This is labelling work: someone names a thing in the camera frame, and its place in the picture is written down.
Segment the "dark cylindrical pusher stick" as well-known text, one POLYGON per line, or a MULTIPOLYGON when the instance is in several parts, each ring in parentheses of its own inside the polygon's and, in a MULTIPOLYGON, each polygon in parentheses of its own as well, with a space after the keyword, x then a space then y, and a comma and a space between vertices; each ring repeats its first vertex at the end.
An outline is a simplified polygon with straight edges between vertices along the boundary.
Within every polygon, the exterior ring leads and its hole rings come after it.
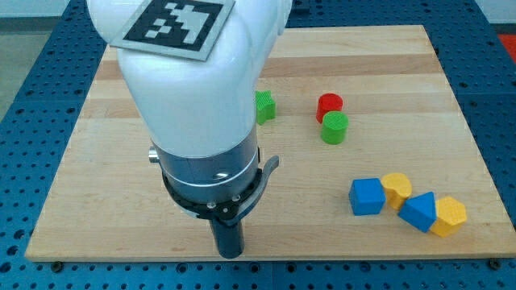
POLYGON ((218 253, 225 259, 239 257, 244 250, 243 227, 241 222, 226 225, 219 220, 210 220, 210 228, 214 235, 218 253))

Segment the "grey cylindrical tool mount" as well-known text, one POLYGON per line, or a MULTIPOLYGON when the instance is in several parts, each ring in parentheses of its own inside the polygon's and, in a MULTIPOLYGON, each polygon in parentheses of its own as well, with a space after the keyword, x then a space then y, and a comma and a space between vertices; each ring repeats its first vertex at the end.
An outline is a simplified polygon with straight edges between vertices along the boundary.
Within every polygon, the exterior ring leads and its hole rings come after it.
POLYGON ((172 155, 157 145, 149 156, 160 165, 170 197, 194 218, 233 226, 261 199, 280 160, 272 156, 259 167, 256 129, 228 151, 203 158, 172 155))

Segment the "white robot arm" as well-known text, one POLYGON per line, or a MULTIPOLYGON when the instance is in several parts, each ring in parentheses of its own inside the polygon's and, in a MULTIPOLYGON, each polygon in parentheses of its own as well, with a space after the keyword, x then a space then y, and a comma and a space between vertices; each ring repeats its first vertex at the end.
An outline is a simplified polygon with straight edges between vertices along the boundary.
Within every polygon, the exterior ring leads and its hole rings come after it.
POLYGON ((242 219, 277 156, 260 162, 256 83, 293 3, 88 0, 151 136, 171 198, 210 222, 219 254, 244 249, 242 219))

